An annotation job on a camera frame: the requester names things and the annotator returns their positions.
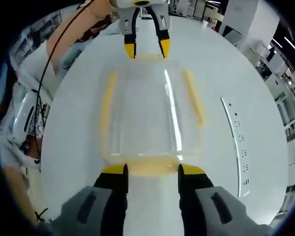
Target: electrical socket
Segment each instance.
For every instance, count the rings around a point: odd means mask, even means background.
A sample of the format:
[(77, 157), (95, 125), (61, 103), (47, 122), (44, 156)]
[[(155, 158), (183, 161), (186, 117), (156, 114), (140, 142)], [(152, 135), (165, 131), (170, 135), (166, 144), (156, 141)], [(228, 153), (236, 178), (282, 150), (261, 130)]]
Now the electrical socket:
[(245, 138), (244, 138), (244, 136), (242, 134), (240, 134), (240, 135), (238, 135), (238, 140), (240, 142), (243, 142), (243, 141), (245, 141)]
[(247, 150), (242, 150), (241, 152), (241, 157), (246, 157), (247, 156)]
[(240, 124), (239, 120), (235, 120), (235, 127), (241, 127), (241, 124)]

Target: transparent plastic box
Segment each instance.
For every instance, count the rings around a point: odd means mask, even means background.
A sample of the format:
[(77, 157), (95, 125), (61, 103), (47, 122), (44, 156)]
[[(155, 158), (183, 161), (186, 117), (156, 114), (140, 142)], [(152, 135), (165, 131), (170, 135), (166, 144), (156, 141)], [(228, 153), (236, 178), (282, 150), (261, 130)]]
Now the transparent plastic box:
[(106, 78), (100, 138), (110, 164), (131, 174), (176, 172), (200, 148), (202, 122), (192, 78), (172, 60), (132, 59)]

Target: hand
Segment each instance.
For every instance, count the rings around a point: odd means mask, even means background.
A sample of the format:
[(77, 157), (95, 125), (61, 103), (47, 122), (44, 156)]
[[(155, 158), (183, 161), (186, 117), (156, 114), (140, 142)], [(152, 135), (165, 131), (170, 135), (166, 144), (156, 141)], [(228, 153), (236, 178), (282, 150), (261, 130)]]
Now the hand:
[(113, 11), (116, 2), (117, 0), (94, 0), (88, 8), (96, 18), (104, 19)]

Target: human arm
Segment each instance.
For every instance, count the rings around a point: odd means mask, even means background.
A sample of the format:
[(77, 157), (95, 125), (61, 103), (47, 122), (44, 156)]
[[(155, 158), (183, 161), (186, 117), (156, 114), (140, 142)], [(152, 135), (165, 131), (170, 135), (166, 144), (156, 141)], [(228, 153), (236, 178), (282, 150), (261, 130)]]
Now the human arm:
[[(84, 8), (81, 7), (77, 12), (69, 17), (65, 22), (61, 23), (55, 32), (47, 40), (47, 52), (50, 55), (57, 40), (61, 36), (64, 29), (68, 26), (71, 20)], [(53, 65), (57, 64), (57, 61), (68, 50), (68, 48), (81, 36), (84, 32), (95, 25), (99, 20), (105, 18), (107, 14), (112, 11), (113, 7), (109, 0), (94, 0), (87, 9), (85, 9), (70, 25), (70, 27), (63, 34), (59, 41), (51, 62)]]
[(22, 176), (22, 173), (11, 166), (5, 166), (3, 168), (3, 172), (6, 177), (8, 187), (21, 212), (33, 226), (38, 226), (35, 211), (30, 203), (30, 199), (27, 194), (28, 187)]

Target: person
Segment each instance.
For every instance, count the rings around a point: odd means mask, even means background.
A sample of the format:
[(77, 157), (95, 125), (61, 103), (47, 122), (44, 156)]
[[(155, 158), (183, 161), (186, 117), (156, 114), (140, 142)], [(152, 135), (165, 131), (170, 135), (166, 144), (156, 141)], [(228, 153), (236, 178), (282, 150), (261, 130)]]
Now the person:
[[(60, 60), (64, 53), (72, 46), (72, 44), (81, 37), (81, 35), (94, 26), (98, 21), (104, 19), (113, 10), (115, 5), (113, 0), (96, 0), (93, 1), (88, 8), (86, 8), (81, 14), (73, 21), (67, 31), (63, 34), (63, 37), (59, 40), (59, 44), (56, 46), (54, 53), (51, 56), (51, 63), (48, 64), (44, 80), (42, 81), (42, 87), (47, 93), (52, 93), (55, 75), (59, 70)], [(23, 77), (31, 77), (36, 80), (40, 80), (43, 70), (46, 66), (49, 56), (53, 51), (60, 35), (64, 29), (68, 26), (70, 21), (82, 10), (78, 9), (69, 19), (61, 23), (50, 38), (44, 41), (32, 54), (28, 55), (21, 63), (19, 69), (16, 71), (17, 82), (11, 83), (10, 86), (5, 87), (4, 96), (6, 99), (2, 99), (0, 107), (0, 125), (2, 121), (8, 119), (7, 115), (13, 109), (13, 96), (17, 88), (21, 88), (22, 84), (19, 83)], [(31, 89), (38, 89), (38, 83)], [(34, 226), (37, 227), (38, 221), (36, 219), (33, 206), (30, 203), (30, 199), (27, 195), (28, 182), (24, 175), (21, 173), (20, 166), (22, 162), (17, 158), (11, 147), (11, 141), (7, 140), (0, 134), (0, 165), (3, 169), (3, 173), (7, 180), (7, 185), (14, 196), (16, 204), (19, 206), (24, 217)]]
[[(85, 6), (90, 1), (87, 0), (80, 4), (77, 9)], [(68, 70), (71, 68), (75, 59), (84, 51), (84, 49), (95, 39), (99, 33), (106, 29), (112, 20), (109, 15), (107, 15), (103, 20), (94, 24), (90, 29), (88, 29), (81, 38), (77, 39), (71, 48), (65, 53), (61, 62), (62, 68), (60, 69), (60, 76), (63, 78)]]

